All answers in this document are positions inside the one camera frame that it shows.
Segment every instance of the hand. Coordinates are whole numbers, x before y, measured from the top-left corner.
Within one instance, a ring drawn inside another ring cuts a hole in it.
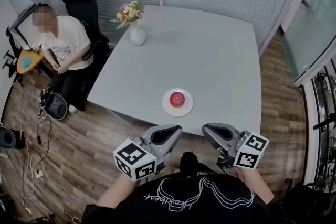
[[[59,65],[55,61],[51,62],[51,66],[54,70],[58,71]]]
[[[65,72],[68,71],[68,68],[69,68],[69,65],[67,65],[67,64],[65,63],[65,64],[63,64],[62,66],[60,66],[60,67],[58,68],[57,73],[59,73],[59,74],[64,74]]]

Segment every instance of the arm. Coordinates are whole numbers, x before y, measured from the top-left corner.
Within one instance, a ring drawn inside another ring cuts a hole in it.
[[[68,71],[68,68],[76,62],[78,59],[81,59],[84,54],[86,54],[90,49],[90,44],[87,45],[84,49],[76,51],[63,65],[61,65],[58,69],[59,74],[63,74]]]
[[[117,207],[138,187],[139,183],[140,181],[133,182],[127,175],[121,174],[116,183],[99,198],[97,206]]]
[[[238,178],[243,181],[246,186],[254,191],[266,204],[270,203],[274,195],[257,170],[243,169],[234,167]]]
[[[43,56],[48,60],[48,62],[51,64],[52,68],[56,71],[58,71],[59,65],[56,63],[54,58],[51,55],[50,50],[42,50]]]

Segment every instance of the vase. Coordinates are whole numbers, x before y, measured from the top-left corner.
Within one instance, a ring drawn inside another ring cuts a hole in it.
[[[146,34],[144,30],[139,25],[140,22],[136,21],[131,23],[131,32],[130,32],[130,39],[133,45],[141,46],[146,41]]]

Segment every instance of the plate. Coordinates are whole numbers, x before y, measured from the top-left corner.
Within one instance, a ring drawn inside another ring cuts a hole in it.
[[[174,92],[182,93],[185,98],[184,104],[179,108],[175,108],[170,104],[170,96]],[[167,112],[170,116],[183,117],[187,115],[190,112],[190,110],[193,108],[193,98],[191,97],[190,93],[186,90],[179,89],[179,88],[171,89],[168,92],[166,92],[166,94],[163,96],[162,107],[164,111]]]

